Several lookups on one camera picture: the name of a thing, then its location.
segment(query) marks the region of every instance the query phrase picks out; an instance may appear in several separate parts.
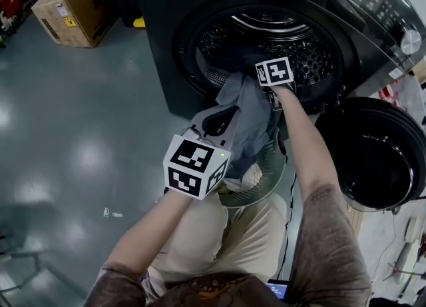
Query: gray floor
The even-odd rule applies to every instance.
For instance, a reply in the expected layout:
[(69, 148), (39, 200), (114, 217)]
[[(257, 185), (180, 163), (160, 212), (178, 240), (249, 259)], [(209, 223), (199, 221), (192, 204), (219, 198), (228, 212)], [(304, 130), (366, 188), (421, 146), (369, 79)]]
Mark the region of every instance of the gray floor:
[[(25, 283), (9, 303), (81, 305), (119, 236), (161, 197), (164, 152), (185, 124), (168, 112), (143, 30), (117, 22), (96, 49), (76, 49), (29, 17), (0, 49), (0, 246), (21, 253), (0, 264), (0, 288)], [(290, 163), (276, 189), (286, 199), (293, 175)]]

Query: cardboard box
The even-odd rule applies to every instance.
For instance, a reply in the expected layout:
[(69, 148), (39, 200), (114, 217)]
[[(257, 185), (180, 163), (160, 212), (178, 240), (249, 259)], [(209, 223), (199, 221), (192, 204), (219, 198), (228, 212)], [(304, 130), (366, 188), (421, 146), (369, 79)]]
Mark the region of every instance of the cardboard box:
[(113, 0), (38, 0), (33, 12), (58, 45), (94, 47), (115, 22)]

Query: gray cloth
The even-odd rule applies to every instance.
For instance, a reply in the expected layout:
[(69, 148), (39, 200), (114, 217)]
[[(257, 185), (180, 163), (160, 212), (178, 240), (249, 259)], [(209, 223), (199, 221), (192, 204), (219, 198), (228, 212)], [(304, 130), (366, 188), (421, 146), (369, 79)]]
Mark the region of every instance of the gray cloth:
[(270, 141), (268, 127), (273, 118), (269, 99), (259, 86), (258, 80), (243, 76), (241, 72), (232, 73), (218, 96), (216, 102), (224, 106), (237, 105), (241, 110), (240, 120), (232, 152), (227, 178), (241, 178), (256, 162), (256, 156)]

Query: green basket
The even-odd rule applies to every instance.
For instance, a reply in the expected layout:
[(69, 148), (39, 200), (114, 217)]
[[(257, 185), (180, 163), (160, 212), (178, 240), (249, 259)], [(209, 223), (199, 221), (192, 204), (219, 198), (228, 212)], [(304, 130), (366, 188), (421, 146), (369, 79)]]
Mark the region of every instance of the green basket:
[(227, 208), (242, 208), (256, 204), (274, 191), (286, 169), (286, 156), (281, 153), (278, 147), (277, 137), (278, 129), (274, 138), (259, 152), (257, 163), (263, 174), (259, 183), (244, 192), (231, 191), (226, 194), (219, 194), (222, 205)]

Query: person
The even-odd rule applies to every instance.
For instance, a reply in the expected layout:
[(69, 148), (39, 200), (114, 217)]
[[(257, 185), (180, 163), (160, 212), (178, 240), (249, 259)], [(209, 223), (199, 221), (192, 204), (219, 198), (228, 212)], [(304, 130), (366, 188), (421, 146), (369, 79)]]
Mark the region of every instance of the person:
[(294, 93), (273, 90), (304, 202), (284, 302), (265, 285), (278, 271), (285, 236), (282, 198), (240, 209), (227, 225), (217, 194), (199, 201), (169, 190), (116, 244), (86, 307), (368, 305), (371, 282), (331, 155)]

